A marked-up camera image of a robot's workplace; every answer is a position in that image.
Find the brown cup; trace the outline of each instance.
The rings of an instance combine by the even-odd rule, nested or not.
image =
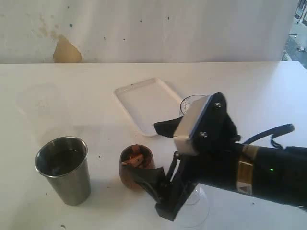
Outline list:
[[[144,163],[142,163],[143,169],[154,169],[154,157],[149,148],[144,145],[130,145],[126,147],[119,158],[119,175],[122,183],[129,189],[142,190],[142,188],[134,182],[131,177],[129,169],[122,165],[122,162],[129,159],[129,156],[133,155],[135,151],[139,151],[144,156]]]

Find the white table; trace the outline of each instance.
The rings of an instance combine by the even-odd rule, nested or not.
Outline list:
[[[67,230],[177,228],[158,217],[148,194],[126,189],[118,174],[121,151],[134,143],[153,151],[156,166],[167,170],[171,162],[172,139],[141,136],[112,95],[118,87],[152,77],[165,80],[183,97],[223,92],[243,140],[293,123],[296,131],[278,141],[285,146],[307,144],[307,72],[298,62],[0,65],[2,230],[59,230],[61,224]],[[34,123],[16,106],[21,92],[45,83],[59,89],[67,102],[59,116],[67,118],[69,113],[76,128],[71,135],[78,135],[89,147],[92,193],[77,207],[65,205],[35,171],[39,145],[32,135]],[[269,146],[268,139],[257,144]],[[298,208],[202,187],[211,203],[204,229],[287,230],[307,225],[307,213]]]

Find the metal cup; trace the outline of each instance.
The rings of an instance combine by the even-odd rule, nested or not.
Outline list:
[[[91,193],[87,152],[80,138],[61,137],[42,147],[35,158],[36,170],[67,205],[78,205]]]

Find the screw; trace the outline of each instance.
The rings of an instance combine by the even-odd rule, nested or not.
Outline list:
[[[215,108],[221,108],[221,107],[222,107],[222,105],[221,105],[221,103],[220,103],[220,102],[217,102],[217,103],[214,103],[214,107],[215,107]]]
[[[200,132],[200,137],[206,138],[208,137],[208,134],[206,132]]]

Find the white tray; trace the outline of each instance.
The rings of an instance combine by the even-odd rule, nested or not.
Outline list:
[[[144,136],[157,134],[155,122],[179,117],[182,98],[159,78],[116,89],[114,95]]]

